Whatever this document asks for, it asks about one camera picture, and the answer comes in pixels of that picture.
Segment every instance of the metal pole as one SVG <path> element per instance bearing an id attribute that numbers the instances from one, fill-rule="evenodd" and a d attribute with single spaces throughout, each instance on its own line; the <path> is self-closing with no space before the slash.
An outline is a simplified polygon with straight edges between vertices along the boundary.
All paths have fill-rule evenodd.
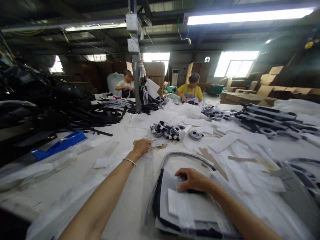
<path id="1" fill-rule="evenodd" d="M 131 7 L 131 11 L 137 14 L 137 0 L 128 0 L 128 4 Z M 132 31 L 131 35 L 132 37 L 138 39 L 137 31 Z M 139 95 L 140 70 L 139 70 L 138 57 L 139 57 L 138 53 L 132 54 L 132 68 L 133 68 L 133 77 L 134 77 L 134 95 L 136 97 L 136 110 L 137 110 L 137 113 L 141 113 L 141 100 Z"/>

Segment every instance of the ceiling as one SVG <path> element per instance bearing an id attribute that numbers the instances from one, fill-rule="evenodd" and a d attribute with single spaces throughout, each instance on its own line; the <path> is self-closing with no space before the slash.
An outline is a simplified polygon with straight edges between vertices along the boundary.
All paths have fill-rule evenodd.
<path id="1" fill-rule="evenodd" d="M 305 43 L 320 25 L 319 11 L 298 20 L 272 20 L 208 25 L 184 25 L 185 14 L 197 12 L 232 13 L 255 9 L 288 9 L 299 6 L 319 6 L 309 0 L 137 0 L 139 17 L 148 17 L 152 26 L 144 23 L 149 34 L 139 41 L 141 51 L 165 49 L 169 51 L 215 51 L 234 48 L 288 48 Z M 42 24 L 41 31 L 31 36 L 16 32 L 1 34 L 16 55 L 73 55 L 95 53 L 127 53 L 126 28 L 68 32 L 66 41 L 58 26 L 101 19 L 124 19 L 128 12 L 127 0 L 2 0 L 0 29 Z"/>

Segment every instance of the silver bracelet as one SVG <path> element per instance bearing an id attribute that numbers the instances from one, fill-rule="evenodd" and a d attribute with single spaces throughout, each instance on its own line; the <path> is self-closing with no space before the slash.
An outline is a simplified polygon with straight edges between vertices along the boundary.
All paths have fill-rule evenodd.
<path id="1" fill-rule="evenodd" d="M 135 162 L 133 162 L 133 161 L 131 161 L 130 159 L 124 158 L 124 159 L 122 159 L 122 160 L 126 160 L 126 161 L 131 162 L 131 163 L 133 164 L 133 167 L 136 167 L 136 166 L 137 166 L 137 165 L 136 165 L 136 163 L 135 163 Z"/>

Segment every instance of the woman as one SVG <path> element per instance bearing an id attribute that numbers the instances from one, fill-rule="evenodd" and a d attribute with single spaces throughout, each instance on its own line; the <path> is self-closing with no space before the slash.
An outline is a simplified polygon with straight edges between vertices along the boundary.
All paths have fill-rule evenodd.
<path id="1" fill-rule="evenodd" d="M 129 98 L 134 98 L 134 81 L 129 70 L 124 70 L 124 80 L 121 80 L 114 89 L 122 90 L 122 98 L 127 98 L 129 95 Z"/>
<path id="2" fill-rule="evenodd" d="M 199 102 L 202 100 L 202 91 L 197 86 L 199 81 L 199 74 L 194 73 L 189 77 L 189 84 L 183 84 L 174 93 L 180 97 L 183 102 L 188 102 L 193 98 L 198 98 Z"/>
<path id="3" fill-rule="evenodd" d="M 148 139 L 140 139 L 134 144 L 133 150 L 93 192 L 66 227 L 59 240 L 100 239 L 134 164 L 150 147 L 151 141 Z M 187 177 L 185 182 L 178 185 L 179 192 L 194 189 L 212 195 L 244 239 L 281 239 L 216 182 L 192 168 L 180 168 L 175 175 Z"/>

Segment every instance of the blue tape dispenser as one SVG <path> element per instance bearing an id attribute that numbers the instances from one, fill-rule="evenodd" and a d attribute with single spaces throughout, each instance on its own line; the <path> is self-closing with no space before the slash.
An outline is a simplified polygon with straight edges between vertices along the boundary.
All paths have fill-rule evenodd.
<path id="1" fill-rule="evenodd" d="M 32 149 L 31 152 L 35 156 L 37 161 L 41 161 L 47 157 L 50 157 L 53 154 L 66 150 L 68 147 L 71 147 L 85 139 L 87 139 L 87 137 L 84 135 L 82 131 L 79 130 L 61 139 L 59 142 L 55 143 L 47 151 Z"/>

